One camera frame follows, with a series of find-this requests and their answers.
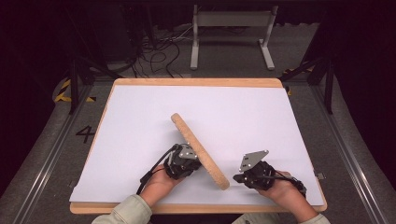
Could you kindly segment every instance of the sleeve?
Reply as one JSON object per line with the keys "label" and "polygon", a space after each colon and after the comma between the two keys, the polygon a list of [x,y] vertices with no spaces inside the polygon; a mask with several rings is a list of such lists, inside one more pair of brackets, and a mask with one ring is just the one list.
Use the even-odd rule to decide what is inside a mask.
{"label": "sleeve", "polygon": [[110,214],[97,217],[92,224],[147,224],[151,215],[151,209],[146,202],[140,196],[132,195],[117,205]]}
{"label": "sleeve", "polygon": [[330,221],[322,214],[318,214],[316,217],[313,217],[300,224],[330,224]]}

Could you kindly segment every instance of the white paper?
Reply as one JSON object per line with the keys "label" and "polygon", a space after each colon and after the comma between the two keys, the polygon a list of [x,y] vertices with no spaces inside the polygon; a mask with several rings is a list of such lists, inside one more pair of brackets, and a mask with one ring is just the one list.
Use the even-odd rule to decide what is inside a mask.
{"label": "white paper", "polygon": [[273,204],[233,180],[243,155],[264,158],[307,188],[323,205],[288,96],[282,88],[115,86],[70,202],[120,203],[135,194],[140,178],[173,144],[186,143],[170,117],[178,113],[231,186],[221,190],[204,167],[160,203]]}

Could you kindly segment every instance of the table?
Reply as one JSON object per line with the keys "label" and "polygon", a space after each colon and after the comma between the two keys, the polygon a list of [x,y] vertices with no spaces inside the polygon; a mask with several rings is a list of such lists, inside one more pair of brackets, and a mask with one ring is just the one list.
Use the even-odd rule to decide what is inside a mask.
{"label": "table", "polygon": [[[282,84],[276,78],[150,78],[150,79],[142,79],[142,78],[121,78],[117,79],[113,85],[112,92],[110,93],[110,97],[114,93],[116,87],[121,86],[142,86],[142,87],[248,87],[248,88],[256,88],[262,89],[277,89],[283,91]],[[92,143],[92,148],[90,151],[89,159],[92,158],[93,153],[95,153],[95,149],[99,150],[98,146],[96,146],[96,142],[100,137],[98,135],[101,132],[101,128],[105,127],[106,123],[104,122],[106,113],[109,111],[109,102],[111,99],[109,98],[107,102],[107,106],[102,116],[97,135]],[[309,158],[307,159],[307,164],[309,169],[312,169],[312,163]],[[318,180],[315,178],[315,185],[318,187],[318,192],[323,201],[323,204],[315,205],[315,209],[319,212],[324,211],[327,208],[326,200],[321,191]],[[75,214],[104,214],[110,213],[112,208],[114,208],[118,203],[86,203],[86,202],[71,202],[70,210]],[[258,205],[258,204],[184,204],[184,203],[160,203],[152,208],[154,214],[203,214],[203,213],[247,213],[247,212],[287,212],[278,206],[274,206],[273,204],[267,205]]]}

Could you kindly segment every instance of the human hand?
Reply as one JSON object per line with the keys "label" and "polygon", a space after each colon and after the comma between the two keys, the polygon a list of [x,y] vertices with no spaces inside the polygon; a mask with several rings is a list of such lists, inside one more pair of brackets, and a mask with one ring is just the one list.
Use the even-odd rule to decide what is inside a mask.
{"label": "human hand", "polygon": [[[288,172],[277,172],[284,176],[290,176]],[[298,222],[305,222],[318,215],[301,192],[287,180],[275,180],[274,185],[268,190],[256,190],[260,195],[271,199],[293,213]]]}
{"label": "human hand", "polygon": [[153,175],[140,193],[140,197],[145,200],[149,207],[152,207],[160,199],[166,197],[182,180],[183,178],[175,180],[169,177],[161,164],[154,169]]}

